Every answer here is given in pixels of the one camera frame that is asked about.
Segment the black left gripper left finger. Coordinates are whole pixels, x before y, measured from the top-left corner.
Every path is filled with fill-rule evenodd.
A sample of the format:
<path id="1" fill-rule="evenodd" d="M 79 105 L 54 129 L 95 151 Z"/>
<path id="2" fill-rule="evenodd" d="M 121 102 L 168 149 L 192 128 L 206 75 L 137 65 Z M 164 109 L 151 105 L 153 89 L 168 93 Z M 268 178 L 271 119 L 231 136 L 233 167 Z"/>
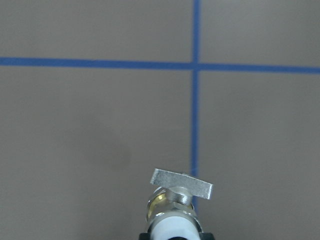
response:
<path id="1" fill-rule="evenodd" d="M 151 239 L 152 239 L 152 237 L 151 237 L 151 228 L 150 227 L 146 228 L 146 231 L 140 233 L 138 236 L 138 240 L 151 240 Z"/>

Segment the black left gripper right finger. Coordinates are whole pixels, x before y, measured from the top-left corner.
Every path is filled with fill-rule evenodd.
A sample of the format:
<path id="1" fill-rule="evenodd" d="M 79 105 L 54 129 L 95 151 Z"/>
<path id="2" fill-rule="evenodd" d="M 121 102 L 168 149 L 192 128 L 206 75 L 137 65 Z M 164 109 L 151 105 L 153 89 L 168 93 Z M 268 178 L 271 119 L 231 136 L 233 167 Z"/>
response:
<path id="1" fill-rule="evenodd" d="M 199 232 L 200 240 L 215 240 L 215 237 L 212 232 L 206 232 L 201 227 L 201 231 Z"/>

